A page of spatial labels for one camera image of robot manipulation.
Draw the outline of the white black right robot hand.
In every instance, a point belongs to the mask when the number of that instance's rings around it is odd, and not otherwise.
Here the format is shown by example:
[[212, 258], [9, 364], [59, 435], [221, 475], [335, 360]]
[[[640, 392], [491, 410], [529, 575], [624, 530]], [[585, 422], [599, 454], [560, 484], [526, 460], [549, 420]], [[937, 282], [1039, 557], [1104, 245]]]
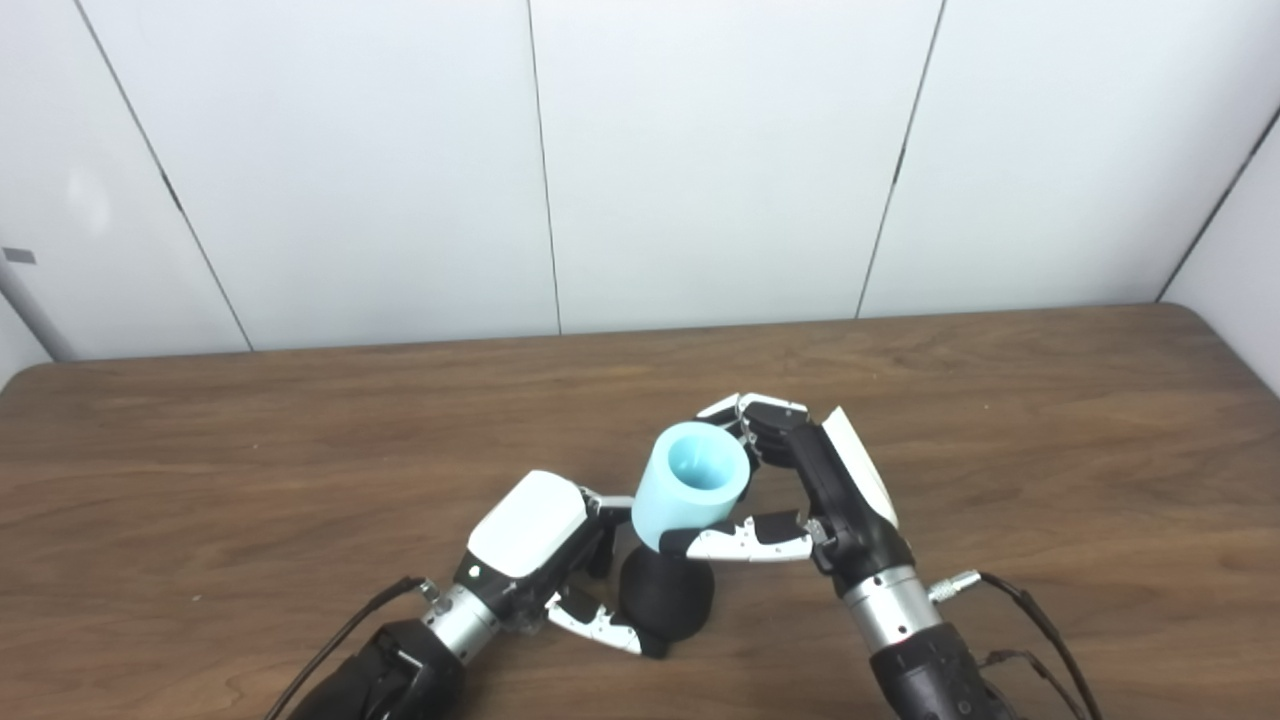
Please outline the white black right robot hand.
[[838, 594], [914, 565], [884, 482], [842, 407], [817, 421], [801, 404], [733, 393], [694, 419], [727, 430], [750, 473], [763, 465], [795, 471], [808, 509], [664, 530], [660, 555], [718, 562], [809, 559]]

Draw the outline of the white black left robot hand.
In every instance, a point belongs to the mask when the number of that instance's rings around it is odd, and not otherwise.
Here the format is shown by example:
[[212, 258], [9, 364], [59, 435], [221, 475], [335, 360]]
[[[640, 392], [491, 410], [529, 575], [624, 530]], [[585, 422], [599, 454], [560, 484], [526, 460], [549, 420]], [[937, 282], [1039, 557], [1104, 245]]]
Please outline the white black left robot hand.
[[463, 664], [502, 632], [550, 623], [627, 653], [663, 659], [667, 642], [573, 587], [577, 574], [604, 579], [616, 534], [634, 498], [599, 495], [552, 471], [534, 470], [472, 529], [453, 585], [428, 625]]

